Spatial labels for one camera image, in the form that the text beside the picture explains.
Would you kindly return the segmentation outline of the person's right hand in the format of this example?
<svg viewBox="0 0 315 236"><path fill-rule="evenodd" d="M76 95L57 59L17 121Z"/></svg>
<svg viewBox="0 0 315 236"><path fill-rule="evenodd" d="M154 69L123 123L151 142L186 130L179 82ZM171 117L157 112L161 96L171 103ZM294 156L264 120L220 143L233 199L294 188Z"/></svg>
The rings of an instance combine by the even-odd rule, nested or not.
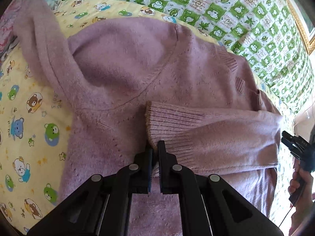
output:
<svg viewBox="0 0 315 236"><path fill-rule="evenodd" d="M299 200L296 203L296 214L305 215L313 205L313 177L308 171L304 171L302 168L300 168L299 165L297 165L293 173L293 178L290 180L290 184L288 187L288 192L290 195L292 195L300 187L300 183L297 180L298 177L302 178L305 182L305 188L303 194L299 197Z"/></svg>

